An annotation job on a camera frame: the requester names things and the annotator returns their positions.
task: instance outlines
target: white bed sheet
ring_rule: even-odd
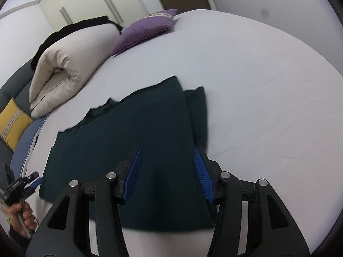
[[[53,111],[27,173],[42,175],[58,131],[109,97],[177,75],[205,87],[208,156],[239,179],[266,178],[314,251],[343,208],[343,77],[312,48],[276,28],[236,15],[195,10],[173,31],[108,59],[80,93]],[[42,219],[50,204],[29,203]],[[96,248],[94,223],[92,247]],[[206,256],[212,231],[124,229],[130,256]]]

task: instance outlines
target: dark green sweater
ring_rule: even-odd
[[[119,206],[121,225],[145,231],[211,228],[217,211],[206,203],[193,162],[194,146],[206,147],[206,141],[204,89],[183,91],[171,77],[120,102],[109,99],[60,132],[39,195],[53,202],[69,181],[96,180],[140,146],[143,164],[133,198]]]

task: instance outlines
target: rolled comforter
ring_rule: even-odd
[[[39,58],[29,92],[33,118],[50,113],[74,97],[106,61],[119,38],[113,24],[76,31],[50,46]]]

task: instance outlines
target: person's hand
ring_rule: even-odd
[[[11,226],[14,231],[23,237],[26,237],[24,229],[18,220],[17,213],[22,209],[21,204],[13,204],[8,210],[8,216],[10,217]],[[32,210],[30,205],[25,202],[25,211],[23,213],[23,218],[25,219],[24,224],[30,229],[35,230],[37,228],[37,223],[35,222],[35,217],[32,215]]]

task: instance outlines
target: purple pillow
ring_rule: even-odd
[[[177,9],[166,9],[149,14],[132,23],[122,31],[113,48],[112,55],[120,54],[136,44],[173,27],[173,18],[176,12]]]

